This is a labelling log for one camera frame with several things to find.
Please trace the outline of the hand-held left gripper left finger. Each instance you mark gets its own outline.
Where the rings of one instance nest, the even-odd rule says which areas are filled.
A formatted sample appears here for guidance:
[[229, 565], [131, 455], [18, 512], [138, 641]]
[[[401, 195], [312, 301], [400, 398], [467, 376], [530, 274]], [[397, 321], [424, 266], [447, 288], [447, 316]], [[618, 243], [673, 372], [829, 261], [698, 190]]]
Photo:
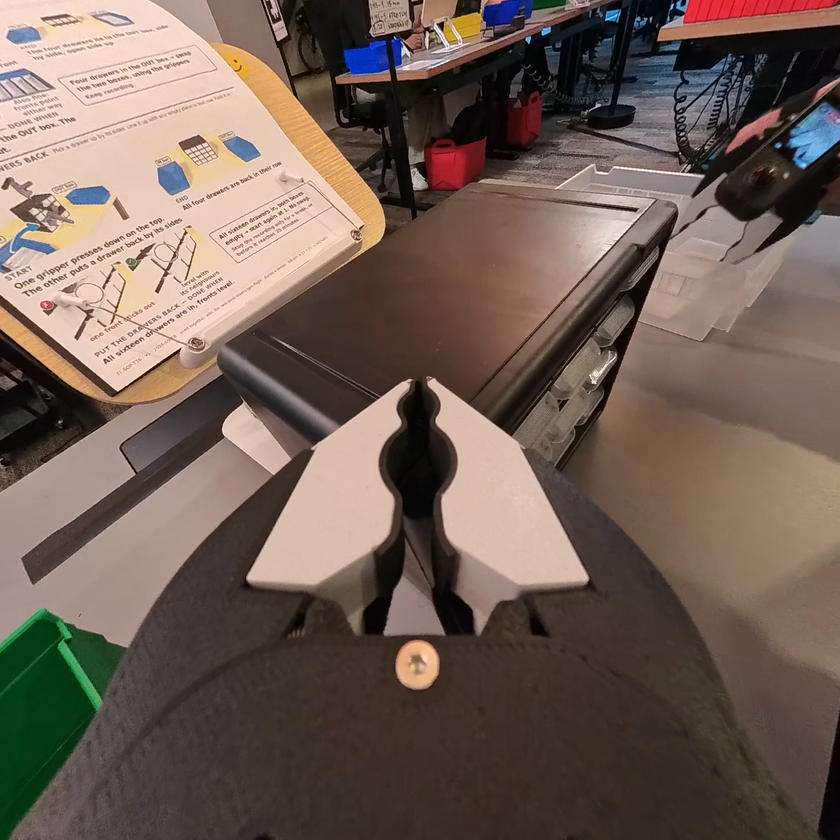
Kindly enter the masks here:
[[408, 430], [416, 386], [395, 386], [307, 452], [246, 575], [251, 587], [334, 603], [357, 634], [383, 634], [405, 555], [388, 455]]

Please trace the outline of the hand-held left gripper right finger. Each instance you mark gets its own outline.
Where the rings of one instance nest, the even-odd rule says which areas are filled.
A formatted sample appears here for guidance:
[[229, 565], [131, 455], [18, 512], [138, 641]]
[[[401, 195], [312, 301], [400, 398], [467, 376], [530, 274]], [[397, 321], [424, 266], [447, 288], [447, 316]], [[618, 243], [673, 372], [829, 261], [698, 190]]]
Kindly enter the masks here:
[[454, 559], [444, 588], [470, 609], [481, 634], [494, 609], [533, 593], [590, 582], [522, 447], [434, 378], [430, 442], [443, 442], [447, 473], [435, 498], [436, 528]]

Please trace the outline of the clear plastic box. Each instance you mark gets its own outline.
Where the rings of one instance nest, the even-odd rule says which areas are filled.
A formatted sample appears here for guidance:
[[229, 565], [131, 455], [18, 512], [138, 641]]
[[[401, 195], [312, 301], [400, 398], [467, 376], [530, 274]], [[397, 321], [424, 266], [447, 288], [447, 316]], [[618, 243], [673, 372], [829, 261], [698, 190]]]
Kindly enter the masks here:
[[[590, 165], [562, 183], [560, 188], [667, 200], [677, 205], [680, 217], [690, 203], [691, 194], [699, 181], [699, 175], [619, 166], [609, 171], [598, 171], [594, 165]], [[729, 223], [723, 219], [723, 214], [718, 209], [710, 210], [688, 233], [668, 244], [665, 252], [703, 256], [721, 265], [719, 274], [724, 302], [711, 331], [728, 332], [770, 284], [799, 234], [792, 234], [738, 265], [723, 265], [721, 259], [736, 238]]]

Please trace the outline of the clear plastic drawer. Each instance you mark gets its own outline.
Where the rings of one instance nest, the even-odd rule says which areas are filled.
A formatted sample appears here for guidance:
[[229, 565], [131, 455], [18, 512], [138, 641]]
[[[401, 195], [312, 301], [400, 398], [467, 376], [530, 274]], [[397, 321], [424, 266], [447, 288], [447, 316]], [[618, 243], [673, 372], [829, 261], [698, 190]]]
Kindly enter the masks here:
[[692, 254], [665, 252], [640, 322], [689, 340], [703, 341], [721, 314], [721, 265]]

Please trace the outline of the set of small clear drawers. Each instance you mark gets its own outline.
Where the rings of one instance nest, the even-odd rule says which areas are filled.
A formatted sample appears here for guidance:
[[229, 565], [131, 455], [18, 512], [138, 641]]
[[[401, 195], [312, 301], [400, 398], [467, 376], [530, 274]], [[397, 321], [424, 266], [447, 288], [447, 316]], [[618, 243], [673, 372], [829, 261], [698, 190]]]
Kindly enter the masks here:
[[562, 467], [603, 411], [662, 259], [653, 247], [609, 305], [551, 374], [512, 436], [525, 450]]

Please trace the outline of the black drawer cabinet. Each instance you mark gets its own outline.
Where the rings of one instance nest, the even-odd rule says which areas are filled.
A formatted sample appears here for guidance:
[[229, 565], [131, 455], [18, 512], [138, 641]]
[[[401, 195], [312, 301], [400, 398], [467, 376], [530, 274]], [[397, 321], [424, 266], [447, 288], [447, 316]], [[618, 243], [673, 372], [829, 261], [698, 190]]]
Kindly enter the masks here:
[[265, 316], [261, 331], [381, 396], [433, 377], [512, 436], [678, 219], [667, 200], [481, 182]]

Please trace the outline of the wooden desk with black legs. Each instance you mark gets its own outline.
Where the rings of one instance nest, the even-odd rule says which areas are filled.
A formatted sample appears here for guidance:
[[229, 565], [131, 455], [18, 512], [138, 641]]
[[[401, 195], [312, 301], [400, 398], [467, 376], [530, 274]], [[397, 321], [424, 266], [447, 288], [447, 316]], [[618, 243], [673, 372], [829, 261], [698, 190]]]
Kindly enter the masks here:
[[706, 170], [747, 123], [838, 76], [838, 5], [716, 22], [667, 24], [677, 45], [675, 141], [684, 172]]

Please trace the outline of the red plastic tray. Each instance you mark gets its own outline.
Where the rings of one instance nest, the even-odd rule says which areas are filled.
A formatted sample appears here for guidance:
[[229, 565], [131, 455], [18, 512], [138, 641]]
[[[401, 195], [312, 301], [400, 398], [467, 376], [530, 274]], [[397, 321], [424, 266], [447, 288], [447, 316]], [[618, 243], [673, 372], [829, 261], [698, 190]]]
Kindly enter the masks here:
[[682, 22], [716, 22], [734, 18], [761, 17], [816, 11], [838, 5], [838, 1], [688, 1]]

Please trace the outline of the white sheet clip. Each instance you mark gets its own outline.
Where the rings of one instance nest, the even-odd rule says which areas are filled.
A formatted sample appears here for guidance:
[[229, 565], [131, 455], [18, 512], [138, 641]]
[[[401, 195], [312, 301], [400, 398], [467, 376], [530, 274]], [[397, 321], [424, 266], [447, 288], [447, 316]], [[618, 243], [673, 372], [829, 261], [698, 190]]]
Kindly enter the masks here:
[[225, 331], [205, 330], [190, 336], [178, 353], [178, 361], [186, 370], [196, 370], [214, 359], [226, 342]]

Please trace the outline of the wooden display board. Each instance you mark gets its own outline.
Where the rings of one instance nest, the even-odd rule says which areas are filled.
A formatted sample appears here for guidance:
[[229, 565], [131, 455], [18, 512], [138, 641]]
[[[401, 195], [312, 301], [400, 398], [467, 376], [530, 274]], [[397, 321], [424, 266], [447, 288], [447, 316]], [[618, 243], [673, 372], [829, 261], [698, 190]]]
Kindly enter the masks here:
[[[224, 59], [226, 56], [241, 56], [248, 63], [250, 78], [244, 80], [246, 86], [277, 121], [288, 139], [364, 223], [361, 250], [378, 244], [385, 231], [385, 217], [379, 199], [285, 83], [265, 62], [246, 50], [222, 43], [211, 43], [211, 46]], [[110, 396], [6, 310], [1, 312], [1, 339], [4, 360], [42, 382], [49, 391], [67, 402], [85, 396], [121, 406], [153, 403], [173, 396], [205, 372], [217, 372], [217, 358], [196, 370], [182, 368], [176, 359], [167, 360], [121, 393]]]

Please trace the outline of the green plastic bin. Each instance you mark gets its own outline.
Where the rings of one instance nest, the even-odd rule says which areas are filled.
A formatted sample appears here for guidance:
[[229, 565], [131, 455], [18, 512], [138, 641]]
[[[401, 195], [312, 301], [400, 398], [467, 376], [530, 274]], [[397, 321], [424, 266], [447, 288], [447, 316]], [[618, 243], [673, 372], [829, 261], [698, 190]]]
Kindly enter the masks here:
[[67, 761], [126, 648], [40, 609], [1, 645], [1, 838]]

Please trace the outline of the black office chair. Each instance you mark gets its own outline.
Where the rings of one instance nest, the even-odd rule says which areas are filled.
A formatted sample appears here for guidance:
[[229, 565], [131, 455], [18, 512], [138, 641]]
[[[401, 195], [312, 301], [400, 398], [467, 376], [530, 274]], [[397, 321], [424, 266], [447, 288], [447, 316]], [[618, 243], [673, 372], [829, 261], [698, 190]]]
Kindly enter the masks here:
[[363, 131], [372, 131], [380, 138], [380, 148], [366, 161], [356, 166], [355, 170], [358, 173], [372, 172], [379, 165], [380, 181], [376, 185], [376, 191], [380, 194], [380, 197], [383, 197], [387, 192], [387, 172], [393, 163], [385, 103], [378, 98], [374, 98], [372, 101], [358, 102], [354, 98], [354, 88], [338, 84], [332, 76], [330, 80], [333, 111], [338, 126], [344, 130], [359, 128]]

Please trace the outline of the handwritten whiteboard sign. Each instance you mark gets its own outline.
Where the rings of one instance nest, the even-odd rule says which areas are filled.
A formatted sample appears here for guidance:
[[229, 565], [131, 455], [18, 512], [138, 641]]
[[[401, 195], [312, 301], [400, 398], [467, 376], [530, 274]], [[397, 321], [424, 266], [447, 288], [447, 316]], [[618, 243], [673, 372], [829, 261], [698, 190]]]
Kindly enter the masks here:
[[410, 1], [382, 0], [368, 1], [370, 37], [383, 39], [409, 33], [413, 29], [412, 4]]

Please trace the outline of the printed instruction sheet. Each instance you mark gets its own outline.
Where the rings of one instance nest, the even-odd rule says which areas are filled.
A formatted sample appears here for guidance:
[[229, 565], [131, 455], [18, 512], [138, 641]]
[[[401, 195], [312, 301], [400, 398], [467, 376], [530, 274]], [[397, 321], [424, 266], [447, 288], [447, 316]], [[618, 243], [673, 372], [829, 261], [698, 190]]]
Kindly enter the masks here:
[[109, 396], [361, 250], [357, 213], [156, 3], [2, 2], [1, 36], [2, 307]]

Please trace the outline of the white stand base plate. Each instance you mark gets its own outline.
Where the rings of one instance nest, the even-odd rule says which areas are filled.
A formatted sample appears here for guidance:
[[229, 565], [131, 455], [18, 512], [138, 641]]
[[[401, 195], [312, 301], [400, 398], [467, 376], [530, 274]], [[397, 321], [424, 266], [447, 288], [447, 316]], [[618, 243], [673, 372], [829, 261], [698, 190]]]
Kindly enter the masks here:
[[222, 434], [228, 442], [272, 475], [291, 460], [287, 451], [244, 402], [227, 415], [222, 424]]

